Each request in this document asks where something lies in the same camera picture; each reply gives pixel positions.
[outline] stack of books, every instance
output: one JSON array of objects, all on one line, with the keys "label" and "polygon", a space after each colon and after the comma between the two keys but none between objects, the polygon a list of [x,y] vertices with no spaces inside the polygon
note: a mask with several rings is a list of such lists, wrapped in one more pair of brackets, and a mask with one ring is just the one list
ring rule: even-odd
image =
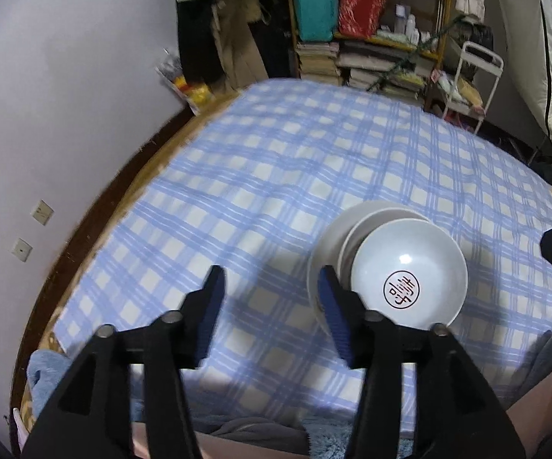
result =
[{"label": "stack of books", "polygon": [[296,51],[302,79],[341,86],[341,72],[336,66],[339,43],[300,42],[297,43]]},{"label": "stack of books", "polygon": [[[390,71],[407,52],[364,42],[346,42],[338,57],[340,67],[350,68],[348,86],[366,90],[381,78],[381,73]],[[430,60],[415,57],[405,64],[399,72],[388,76],[382,87],[382,93],[397,99],[422,102],[420,94],[431,74],[433,63]]]}]

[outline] white bowl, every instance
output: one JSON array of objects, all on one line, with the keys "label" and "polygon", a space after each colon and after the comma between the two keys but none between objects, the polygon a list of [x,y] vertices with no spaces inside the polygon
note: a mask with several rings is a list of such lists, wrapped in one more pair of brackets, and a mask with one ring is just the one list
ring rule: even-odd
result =
[{"label": "white bowl", "polygon": [[369,234],[350,275],[367,309],[402,326],[450,324],[467,295],[467,264],[456,242],[436,225],[399,219]]},{"label": "white bowl", "polygon": [[366,239],[373,230],[376,230],[383,224],[396,219],[405,218],[428,220],[425,216],[411,208],[387,207],[367,214],[354,225],[339,250],[338,264],[335,267],[335,272],[338,275],[342,287],[346,290],[350,290],[350,270],[352,269],[354,257],[361,243],[363,243],[363,240]]},{"label": "white bowl", "polygon": [[353,207],[349,207],[327,226],[310,255],[306,275],[308,300],[318,323],[327,334],[330,334],[329,327],[318,300],[318,273],[325,265],[332,265],[335,268],[339,250],[350,230],[365,216],[383,208],[407,207],[402,205],[402,203],[387,202],[386,200],[367,200],[367,202],[361,202]]}]

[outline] bed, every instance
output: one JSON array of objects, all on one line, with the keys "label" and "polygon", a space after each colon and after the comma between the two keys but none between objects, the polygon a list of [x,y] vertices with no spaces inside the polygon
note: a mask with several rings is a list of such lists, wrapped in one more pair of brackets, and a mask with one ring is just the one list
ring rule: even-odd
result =
[{"label": "bed", "polygon": [[[552,329],[552,188],[488,142],[420,109],[309,81],[270,80],[190,121],[137,176],[61,298],[41,347],[69,355],[97,326],[176,308],[212,263],[227,299],[210,357],[185,375],[191,408],[291,422],[351,415],[361,374],[339,361],[305,292],[322,230],[346,207],[410,205],[459,243],[468,298],[452,325],[508,401],[534,340]],[[414,422],[405,375],[403,429]],[[33,417],[29,392],[21,415]]]}]

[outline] white bottle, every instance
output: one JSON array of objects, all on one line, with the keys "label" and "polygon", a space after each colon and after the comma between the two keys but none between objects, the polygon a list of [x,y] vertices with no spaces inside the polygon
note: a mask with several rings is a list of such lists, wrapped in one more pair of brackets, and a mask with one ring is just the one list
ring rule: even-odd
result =
[{"label": "white bottle", "polygon": [[412,44],[414,46],[418,46],[418,42],[420,41],[420,33],[418,32],[418,29],[414,28],[414,32],[412,32]]},{"label": "white bottle", "polygon": [[416,17],[414,16],[414,14],[410,14],[405,24],[405,36],[407,37],[407,40],[409,42],[412,42],[415,29],[416,29]]},{"label": "white bottle", "polygon": [[398,34],[405,34],[405,7],[396,5],[394,8],[394,31]]}]

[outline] wall switch plate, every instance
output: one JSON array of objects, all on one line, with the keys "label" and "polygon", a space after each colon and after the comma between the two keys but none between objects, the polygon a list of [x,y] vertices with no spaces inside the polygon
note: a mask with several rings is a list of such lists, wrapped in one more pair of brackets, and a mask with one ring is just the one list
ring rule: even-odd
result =
[{"label": "wall switch plate", "polygon": [[33,209],[32,217],[36,219],[42,226],[46,226],[48,219],[52,216],[53,210],[44,203],[44,200],[40,200],[36,208]]},{"label": "wall switch plate", "polygon": [[21,262],[26,262],[27,257],[29,257],[29,253],[32,251],[33,247],[27,243],[24,240],[21,240],[20,238],[16,239],[15,246],[11,250],[11,252],[16,255],[16,257]]}]

